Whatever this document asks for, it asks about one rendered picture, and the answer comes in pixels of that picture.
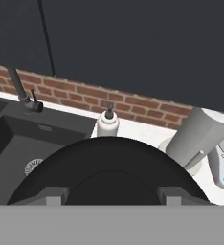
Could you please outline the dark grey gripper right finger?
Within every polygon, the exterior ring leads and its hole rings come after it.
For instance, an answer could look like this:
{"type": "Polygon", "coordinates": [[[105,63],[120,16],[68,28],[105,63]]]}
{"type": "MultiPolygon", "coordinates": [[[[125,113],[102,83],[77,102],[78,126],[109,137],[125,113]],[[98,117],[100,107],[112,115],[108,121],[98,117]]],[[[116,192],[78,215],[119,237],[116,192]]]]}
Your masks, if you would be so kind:
{"type": "Polygon", "coordinates": [[[181,187],[159,187],[159,201],[165,206],[212,206],[213,203],[188,194],[181,187]]]}

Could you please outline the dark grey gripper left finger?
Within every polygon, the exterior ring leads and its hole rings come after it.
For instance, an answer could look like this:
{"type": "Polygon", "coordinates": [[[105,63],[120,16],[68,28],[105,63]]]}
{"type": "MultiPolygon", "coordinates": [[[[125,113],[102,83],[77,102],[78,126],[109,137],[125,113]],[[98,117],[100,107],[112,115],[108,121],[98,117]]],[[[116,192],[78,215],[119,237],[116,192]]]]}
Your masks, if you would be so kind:
{"type": "Polygon", "coordinates": [[[47,187],[38,195],[13,203],[14,206],[61,206],[65,205],[70,191],[68,187],[47,187]]]}

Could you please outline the dark grey sink basin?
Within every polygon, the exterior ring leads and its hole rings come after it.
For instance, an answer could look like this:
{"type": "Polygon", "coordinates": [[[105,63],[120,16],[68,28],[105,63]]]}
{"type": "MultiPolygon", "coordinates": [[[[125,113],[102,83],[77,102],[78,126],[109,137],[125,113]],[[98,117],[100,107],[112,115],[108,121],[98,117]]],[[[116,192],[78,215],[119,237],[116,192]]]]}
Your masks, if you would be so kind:
{"type": "Polygon", "coordinates": [[[89,117],[49,108],[27,114],[19,102],[0,99],[0,205],[8,203],[29,166],[89,138],[95,123],[89,117]]]}

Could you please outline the grey paper towel holder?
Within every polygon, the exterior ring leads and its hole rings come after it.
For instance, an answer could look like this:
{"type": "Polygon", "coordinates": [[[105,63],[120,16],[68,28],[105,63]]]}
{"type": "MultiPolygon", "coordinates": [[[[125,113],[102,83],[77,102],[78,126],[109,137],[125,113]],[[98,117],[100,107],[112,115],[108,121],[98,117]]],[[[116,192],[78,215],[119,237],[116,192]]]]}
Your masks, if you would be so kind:
{"type": "Polygon", "coordinates": [[[224,113],[193,107],[175,134],[158,148],[194,176],[202,159],[224,140],[224,113]]]}

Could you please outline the white soap dispenser bottle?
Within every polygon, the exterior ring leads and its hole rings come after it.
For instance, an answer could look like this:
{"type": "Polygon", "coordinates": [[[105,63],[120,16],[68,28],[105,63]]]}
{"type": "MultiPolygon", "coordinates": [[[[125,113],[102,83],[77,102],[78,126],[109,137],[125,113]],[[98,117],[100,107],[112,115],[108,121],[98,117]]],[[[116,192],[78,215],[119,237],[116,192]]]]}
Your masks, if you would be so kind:
{"type": "Polygon", "coordinates": [[[114,111],[114,104],[109,102],[107,108],[103,111],[97,119],[97,136],[112,136],[116,137],[118,134],[120,121],[114,111]]]}

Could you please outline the dark grey sink tap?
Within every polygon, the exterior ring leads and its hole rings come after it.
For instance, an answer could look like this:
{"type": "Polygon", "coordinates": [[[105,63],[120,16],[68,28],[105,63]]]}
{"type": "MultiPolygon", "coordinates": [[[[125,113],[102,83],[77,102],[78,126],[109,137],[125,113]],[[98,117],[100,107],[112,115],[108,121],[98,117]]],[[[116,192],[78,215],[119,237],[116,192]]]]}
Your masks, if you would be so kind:
{"type": "Polygon", "coordinates": [[[13,83],[13,86],[15,87],[15,90],[17,92],[18,99],[20,103],[23,106],[23,110],[27,114],[31,114],[33,112],[35,113],[41,113],[43,111],[43,103],[39,101],[36,98],[34,89],[31,90],[33,99],[31,100],[30,97],[27,95],[22,82],[20,80],[20,77],[17,73],[17,71],[14,68],[8,67],[7,68],[8,73],[11,77],[11,81],[13,83]]]}

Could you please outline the dark grey wide cupboard door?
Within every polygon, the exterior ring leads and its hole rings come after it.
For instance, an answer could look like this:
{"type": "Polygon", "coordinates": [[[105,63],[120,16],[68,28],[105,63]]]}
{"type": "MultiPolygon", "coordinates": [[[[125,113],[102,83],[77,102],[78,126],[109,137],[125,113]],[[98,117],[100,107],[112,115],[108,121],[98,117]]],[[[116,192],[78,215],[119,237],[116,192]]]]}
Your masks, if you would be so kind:
{"type": "Polygon", "coordinates": [[[55,74],[224,113],[224,0],[41,0],[55,74]]]}

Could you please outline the dark grey narrow cupboard door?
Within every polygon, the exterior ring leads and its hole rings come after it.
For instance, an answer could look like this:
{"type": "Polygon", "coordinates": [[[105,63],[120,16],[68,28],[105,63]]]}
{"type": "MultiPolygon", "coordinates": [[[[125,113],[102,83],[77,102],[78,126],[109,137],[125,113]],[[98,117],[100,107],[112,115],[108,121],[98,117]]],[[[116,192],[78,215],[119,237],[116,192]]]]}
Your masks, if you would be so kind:
{"type": "Polygon", "coordinates": [[[40,0],[0,0],[0,65],[54,73],[40,0]]]}

